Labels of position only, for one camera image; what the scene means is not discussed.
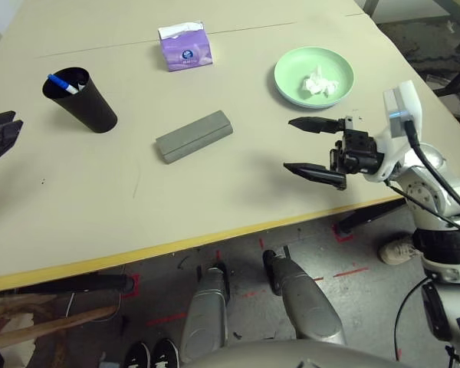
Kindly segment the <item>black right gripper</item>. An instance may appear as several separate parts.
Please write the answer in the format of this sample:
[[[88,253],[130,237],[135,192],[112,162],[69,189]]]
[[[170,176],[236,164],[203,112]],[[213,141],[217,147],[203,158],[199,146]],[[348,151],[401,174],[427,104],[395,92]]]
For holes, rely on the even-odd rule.
[[[298,117],[288,124],[308,133],[338,133],[342,139],[330,150],[330,169],[311,163],[284,163],[284,168],[311,182],[347,188],[345,174],[374,174],[380,168],[380,152],[376,141],[367,132],[349,129],[346,118],[333,120],[324,117]]]

